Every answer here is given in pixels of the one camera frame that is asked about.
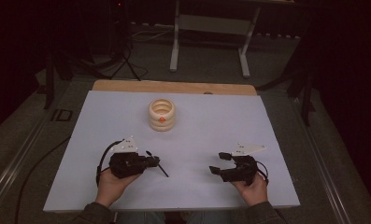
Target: dark sleeve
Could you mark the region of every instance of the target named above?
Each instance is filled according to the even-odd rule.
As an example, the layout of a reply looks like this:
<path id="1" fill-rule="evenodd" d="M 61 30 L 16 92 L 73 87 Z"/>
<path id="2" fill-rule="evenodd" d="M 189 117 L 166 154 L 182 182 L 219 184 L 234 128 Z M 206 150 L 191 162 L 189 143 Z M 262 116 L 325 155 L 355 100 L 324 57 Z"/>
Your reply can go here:
<path id="1" fill-rule="evenodd" d="M 90 203 L 68 224 L 108 224 L 112 218 L 111 211 L 99 204 Z"/>
<path id="2" fill-rule="evenodd" d="M 286 223 L 273 209 L 269 202 L 258 203 L 247 209 L 247 218 L 249 224 L 282 224 Z"/>

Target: floor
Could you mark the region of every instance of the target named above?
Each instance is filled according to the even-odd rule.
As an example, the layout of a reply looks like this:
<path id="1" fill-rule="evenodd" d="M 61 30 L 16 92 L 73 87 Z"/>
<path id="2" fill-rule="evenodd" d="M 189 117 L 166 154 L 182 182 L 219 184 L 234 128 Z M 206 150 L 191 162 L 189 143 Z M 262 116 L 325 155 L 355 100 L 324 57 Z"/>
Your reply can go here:
<path id="1" fill-rule="evenodd" d="M 172 33 L 150 37 L 134 36 L 129 58 L 142 79 L 254 86 L 279 77 L 299 42 L 256 35 L 247 52 L 251 78 L 244 79 L 237 43 L 232 39 L 217 44 L 184 37 L 180 42 L 178 71 L 171 73 L 168 68 Z M 102 72 L 112 74 L 117 68 L 116 65 Z M 0 223 L 14 223 L 16 211 L 19 223 L 64 223 L 76 214 L 42 210 L 65 151 L 67 142 L 63 141 L 71 135 L 84 99 L 96 81 L 78 69 L 74 71 L 71 81 L 56 78 L 55 101 L 49 110 L 43 109 L 45 96 L 35 93 L 0 126 Z M 38 74 L 42 82 L 44 72 Z M 126 65 L 114 77 L 134 78 Z M 301 202 L 298 207 L 280 209 L 282 215 L 288 223 L 371 223 L 371 198 L 321 103 L 318 90 L 313 90 L 314 111 L 309 113 L 311 125 L 306 127 L 299 116 L 301 99 L 287 96 L 288 84 L 258 92 Z M 72 118 L 56 119 L 54 111 L 60 110 L 72 111 Z M 234 212 L 234 223 L 245 223 L 244 212 Z"/>

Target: white paper tag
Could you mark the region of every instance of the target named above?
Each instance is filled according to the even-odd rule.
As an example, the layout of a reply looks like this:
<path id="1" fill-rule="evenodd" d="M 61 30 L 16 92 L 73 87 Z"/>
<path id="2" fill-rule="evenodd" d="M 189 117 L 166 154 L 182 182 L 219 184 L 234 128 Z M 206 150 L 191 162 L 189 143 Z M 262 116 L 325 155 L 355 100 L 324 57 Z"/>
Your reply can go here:
<path id="1" fill-rule="evenodd" d="M 124 139 L 116 146 L 113 146 L 110 151 L 113 153 L 137 152 L 138 147 L 136 147 L 136 140 L 131 136 Z"/>
<path id="2" fill-rule="evenodd" d="M 236 149 L 232 152 L 232 156 L 249 156 L 253 152 L 267 149 L 266 146 L 259 146 L 247 143 L 237 143 Z"/>

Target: hand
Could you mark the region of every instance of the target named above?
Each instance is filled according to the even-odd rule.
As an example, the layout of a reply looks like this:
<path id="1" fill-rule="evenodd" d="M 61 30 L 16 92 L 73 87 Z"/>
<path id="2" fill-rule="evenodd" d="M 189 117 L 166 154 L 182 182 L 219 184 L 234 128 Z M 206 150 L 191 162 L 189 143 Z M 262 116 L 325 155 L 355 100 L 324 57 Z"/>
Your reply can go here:
<path id="1" fill-rule="evenodd" d="M 95 202 L 100 203 L 105 207 L 110 207 L 122 196 L 126 187 L 139 176 L 141 175 L 132 175 L 119 179 L 111 173 L 110 169 L 105 170 L 100 175 L 98 193 Z"/>
<path id="2" fill-rule="evenodd" d="M 267 187 L 264 178 L 257 173 L 251 185 L 245 181 L 232 182 L 248 206 L 267 202 Z"/>

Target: white metal frame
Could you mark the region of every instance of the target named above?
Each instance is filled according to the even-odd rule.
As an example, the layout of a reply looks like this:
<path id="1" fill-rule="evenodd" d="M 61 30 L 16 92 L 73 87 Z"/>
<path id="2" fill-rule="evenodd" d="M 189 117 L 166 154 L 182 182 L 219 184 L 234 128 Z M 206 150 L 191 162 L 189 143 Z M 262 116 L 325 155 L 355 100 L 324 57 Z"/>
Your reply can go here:
<path id="1" fill-rule="evenodd" d="M 245 35 L 246 41 L 243 47 L 238 49 L 238 56 L 240 59 L 243 77 L 249 78 L 250 70 L 247 62 L 246 53 L 260 11 L 261 11 L 260 7 L 255 8 L 252 21 L 184 15 L 179 13 L 179 0 L 177 0 L 176 16 L 174 20 L 174 44 L 173 51 L 171 53 L 170 71 L 171 72 L 177 71 L 179 54 L 179 42 L 178 42 L 179 29 L 195 30 L 203 32 L 225 33 L 232 35 Z"/>

